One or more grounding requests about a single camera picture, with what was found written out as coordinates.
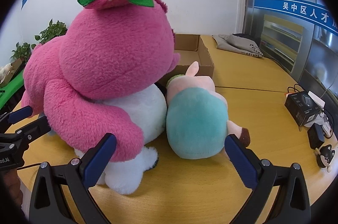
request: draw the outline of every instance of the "wooden table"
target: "wooden table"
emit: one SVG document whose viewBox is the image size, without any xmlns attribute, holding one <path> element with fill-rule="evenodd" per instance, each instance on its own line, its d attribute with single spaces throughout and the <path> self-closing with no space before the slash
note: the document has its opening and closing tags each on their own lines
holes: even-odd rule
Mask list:
<svg viewBox="0 0 338 224">
<path fill-rule="evenodd" d="M 216 87 L 286 92 L 295 80 L 274 61 L 219 50 L 212 36 L 201 35 L 215 64 Z"/>
<path fill-rule="evenodd" d="M 310 203 L 314 203 L 337 175 L 338 160 L 333 160 L 331 173 L 317 166 L 306 130 L 298 130 L 284 107 L 284 94 L 231 88 L 217 88 L 217 92 L 228 101 L 229 118 L 249 129 L 250 148 L 259 158 L 287 167 L 300 163 Z M 26 121 L 12 126 L 10 131 L 14 132 L 24 123 Z M 336 137 L 326 140 L 326 145 L 328 143 L 335 146 Z M 251 192 L 244 187 L 224 152 L 207 159 L 181 159 L 171 150 L 165 134 L 149 145 L 157 148 L 159 162 L 155 169 L 144 174 L 134 194 L 121 196 L 106 186 L 90 189 L 112 223 L 229 223 Z M 65 164 L 74 157 L 73 149 L 58 136 L 48 135 L 34 141 L 24 154 L 26 164 L 43 161 L 51 165 Z M 38 167 L 32 167 L 18 171 L 30 190 L 37 170 Z M 265 221 L 276 193 L 275 187 L 257 223 Z M 75 218 L 83 223 L 68 191 L 66 197 Z"/>
</svg>

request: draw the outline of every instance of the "white plush belly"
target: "white plush belly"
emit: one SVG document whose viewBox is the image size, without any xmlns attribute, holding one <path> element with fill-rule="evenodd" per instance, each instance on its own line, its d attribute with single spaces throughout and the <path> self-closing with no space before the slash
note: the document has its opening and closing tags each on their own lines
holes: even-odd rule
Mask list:
<svg viewBox="0 0 338 224">
<path fill-rule="evenodd" d="M 167 104 L 163 94 L 154 84 L 129 96 L 96 101 L 96 103 L 125 110 L 131 121 L 142 129 L 144 144 L 154 140 L 165 129 Z"/>
</svg>

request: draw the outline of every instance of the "teal plush body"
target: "teal plush body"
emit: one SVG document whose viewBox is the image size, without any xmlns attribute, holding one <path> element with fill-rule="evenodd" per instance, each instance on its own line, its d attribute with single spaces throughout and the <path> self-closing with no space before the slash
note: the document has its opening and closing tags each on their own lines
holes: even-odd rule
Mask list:
<svg viewBox="0 0 338 224">
<path fill-rule="evenodd" d="M 167 113 L 167 136 L 181 158 L 208 158 L 219 153 L 228 135 L 226 104 L 209 91 L 194 87 L 177 93 Z"/>
</svg>

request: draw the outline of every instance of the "metal screw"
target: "metal screw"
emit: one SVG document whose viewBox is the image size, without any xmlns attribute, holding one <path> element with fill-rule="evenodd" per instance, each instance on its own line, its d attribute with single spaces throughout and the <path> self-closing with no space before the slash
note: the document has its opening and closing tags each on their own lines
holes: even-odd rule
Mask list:
<svg viewBox="0 0 338 224">
<path fill-rule="evenodd" d="M 300 169 L 300 165 L 298 163 L 293 163 L 292 164 L 293 168 L 295 168 L 296 170 Z"/>
<path fill-rule="evenodd" d="M 270 166 L 270 161 L 269 160 L 267 160 L 267 159 L 262 159 L 261 160 L 261 163 L 263 164 L 263 166 Z"/>
<path fill-rule="evenodd" d="M 77 165 L 77 164 L 79 164 L 80 163 L 80 159 L 78 159 L 78 158 L 74 158 L 74 159 L 72 159 L 72 161 L 70 161 L 70 163 L 72 164 L 72 165 Z"/>
<path fill-rule="evenodd" d="M 46 168 L 47 165 L 48 165 L 48 163 L 47 163 L 46 161 L 45 161 L 45 162 L 42 162 L 42 163 L 40 164 L 40 168 Z"/>
</svg>

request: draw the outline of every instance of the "teal plush toy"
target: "teal plush toy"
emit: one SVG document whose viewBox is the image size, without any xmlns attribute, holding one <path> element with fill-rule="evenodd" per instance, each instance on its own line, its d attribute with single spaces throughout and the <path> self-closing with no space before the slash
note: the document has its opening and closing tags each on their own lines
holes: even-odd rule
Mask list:
<svg viewBox="0 0 338 224">
<path fill-rule="evenodd" d="M 200 159 L 216 155 L 224 147 L 228 134 L 242 144 L 250 144 L 249 131 L 231 122 L 228 104 L 215 92 L 209 76 L 195 76 L 198 62 L 185 75 L 171 78 L 167 84 L 167 136 L 173 151 L 181 158 Z"/>
</svg>

